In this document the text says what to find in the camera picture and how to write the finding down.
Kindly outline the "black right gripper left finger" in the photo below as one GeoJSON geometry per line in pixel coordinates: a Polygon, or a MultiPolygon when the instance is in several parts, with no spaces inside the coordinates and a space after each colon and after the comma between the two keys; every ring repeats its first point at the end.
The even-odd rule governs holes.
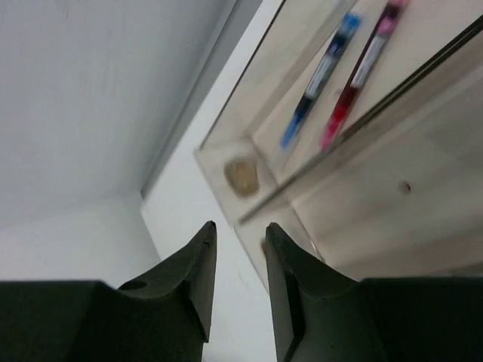
{"type": "Polygon", "coordinates": [[[3,361],[200,361],[209,340],[217,227],[140,276],[101,281],[4,281],[3,361]]]}

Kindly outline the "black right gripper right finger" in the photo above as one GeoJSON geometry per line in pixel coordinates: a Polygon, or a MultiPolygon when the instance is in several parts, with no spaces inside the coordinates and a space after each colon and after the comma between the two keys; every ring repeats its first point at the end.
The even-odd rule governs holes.
{"type": "Polygon", "coordinates": [[[354,281],[266,228],[280,361],[480,361],[481,278],[354,281]]]}

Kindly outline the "blue ink refill pen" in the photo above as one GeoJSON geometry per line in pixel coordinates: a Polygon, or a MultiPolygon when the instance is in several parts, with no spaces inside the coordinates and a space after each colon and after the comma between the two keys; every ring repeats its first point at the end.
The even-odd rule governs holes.
{"type": "Polygon", "coordinates": [[[347,45],[358,30],[360,23],[361,18],[359,15],[355,13],[347,13],[344,15],[337,31],[328,45],[328,48],[324,52],[323,57],[312,74],[312,77],[294,110],[291,121],[278,143],[278,147],[281,151],[287,150],[295,141],[295,137],[303,126],[303,122],[310,113],[325,85],[328,83],[328,79],[331,77],[340,58],[343,56],[347,45]]]}

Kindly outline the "red ink refill pen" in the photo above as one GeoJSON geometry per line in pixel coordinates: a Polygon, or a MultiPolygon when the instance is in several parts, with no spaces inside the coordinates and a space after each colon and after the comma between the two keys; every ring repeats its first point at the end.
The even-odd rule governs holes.
{"type": "Polygon", "coordinates": [[[333,112],[325,125],[319,140],[320,149],[325,149],[332,143],[339,129],[348,117],[348,114],[354,106],[358,95],[361,93],[361,89],[364,87],[374,64],[379,59],[401,14],[407,7],[407,3],[408,1],[388,1],[386,3],[386,6],[355,64],[355,68],[349,76],[348,81],[336,102],[333,112]]]}

